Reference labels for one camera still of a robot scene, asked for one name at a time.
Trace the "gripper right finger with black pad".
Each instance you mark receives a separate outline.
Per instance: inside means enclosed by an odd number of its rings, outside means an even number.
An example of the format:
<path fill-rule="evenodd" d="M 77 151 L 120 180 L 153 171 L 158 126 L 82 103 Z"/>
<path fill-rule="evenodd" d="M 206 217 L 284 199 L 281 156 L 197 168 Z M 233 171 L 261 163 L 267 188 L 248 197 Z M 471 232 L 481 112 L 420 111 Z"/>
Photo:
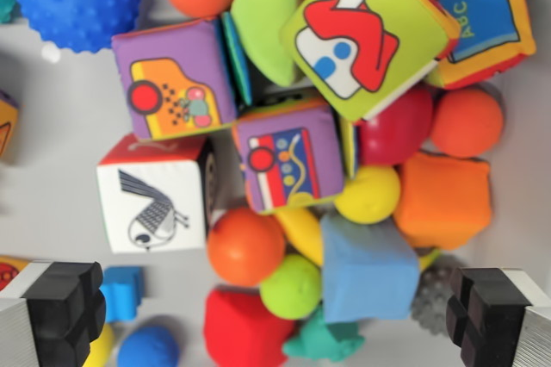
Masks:
<path fill-rule="evenodd" d="M 550 365 L 550 296 L 525 271 L 458 268 L 450 287 L 446 327 L 464 365 Z"/>

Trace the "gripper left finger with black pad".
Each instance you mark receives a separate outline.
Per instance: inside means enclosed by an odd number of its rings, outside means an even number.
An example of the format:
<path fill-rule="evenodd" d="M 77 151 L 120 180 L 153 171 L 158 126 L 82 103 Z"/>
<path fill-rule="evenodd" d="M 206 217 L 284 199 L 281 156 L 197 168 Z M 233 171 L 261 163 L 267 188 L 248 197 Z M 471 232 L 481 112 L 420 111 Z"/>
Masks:
<path fill-rule="evenodd" d="M 1 262 L 1 365 L 82 366 L 101 335 L 97 262 Z"/>

